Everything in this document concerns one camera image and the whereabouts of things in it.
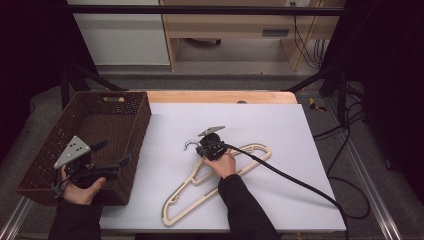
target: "brown wicker basket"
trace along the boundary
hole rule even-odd
[[[138,157],[152,113],[146,92],[78,92],[62,113],[44,145],[27,170],[17,192],[44,206],[53,206],[54,163],[73,136],[88,145],[107,140],[108,145],[95,152],[96,165],[117,163],[127,153],[131,162],[117,180],[108,181],[96,200],[105,205],[128,204],[137,169]]]

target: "hand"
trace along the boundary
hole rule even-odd
[[[65,167],[62,167],[62,179],[66,178]],[[82,189],[75,186],[71,181],[67,180],[65,183],[65,188],[63,189],[62,196],[63,198],[74,204],[80,205],[90,205],[93,201],[94,196],[100,191],[103,185],[106,182],[106,178],[101,177],[97,179],[87,189]]]
[[[224,179],[236,173],[236,160],[230,149],[216,161],[209,161],[207,157],[203,157],[203,163],[211,167],[216,174]]]

